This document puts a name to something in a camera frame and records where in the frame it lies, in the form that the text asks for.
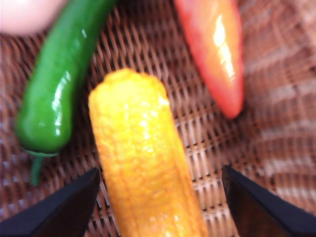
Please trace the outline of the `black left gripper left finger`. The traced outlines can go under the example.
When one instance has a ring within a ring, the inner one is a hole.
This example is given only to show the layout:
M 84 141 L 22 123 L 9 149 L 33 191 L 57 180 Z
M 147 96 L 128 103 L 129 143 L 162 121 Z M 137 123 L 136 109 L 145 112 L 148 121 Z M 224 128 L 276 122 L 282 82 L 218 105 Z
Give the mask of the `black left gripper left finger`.
M 99 190 L 93 168 L 30 208 L 2 221 L 2 237 L 82 237 Z

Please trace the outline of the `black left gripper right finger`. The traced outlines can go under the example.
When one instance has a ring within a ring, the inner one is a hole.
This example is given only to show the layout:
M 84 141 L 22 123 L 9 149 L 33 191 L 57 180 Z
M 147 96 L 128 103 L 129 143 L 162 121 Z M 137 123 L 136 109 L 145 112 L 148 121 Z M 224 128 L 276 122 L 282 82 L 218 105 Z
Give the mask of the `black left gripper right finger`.
M 241 237 L 314 237 L 316 217 L 279 198 L 232 167 L 222 168 L 230 213 Z

